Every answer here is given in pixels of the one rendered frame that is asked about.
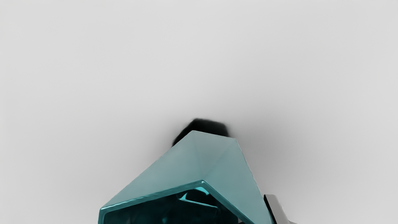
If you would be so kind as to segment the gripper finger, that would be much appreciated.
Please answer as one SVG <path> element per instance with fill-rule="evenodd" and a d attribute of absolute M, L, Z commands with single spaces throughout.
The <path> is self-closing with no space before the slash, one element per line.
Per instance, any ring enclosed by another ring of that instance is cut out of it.
<path fill-rule="evenodd" d="M 283 210 L 283 207 L 280 204 L 276 195 L 265 194 L 264 201 L 267 205 L 270 215 L 273 217 L 273 221 L 275 224 L 297 224 L 297 223 L 290 221 L 287 218 L 287 216 Z"/>

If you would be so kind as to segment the teal faceted mug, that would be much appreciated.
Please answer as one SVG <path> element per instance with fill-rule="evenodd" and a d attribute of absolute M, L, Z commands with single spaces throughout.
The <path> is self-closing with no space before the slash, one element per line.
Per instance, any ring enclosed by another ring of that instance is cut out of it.
<path fill-rule="evenodd" d="M 234 138 L 191 131 L 99 211 L 98 224 L 276 224 Z"/>

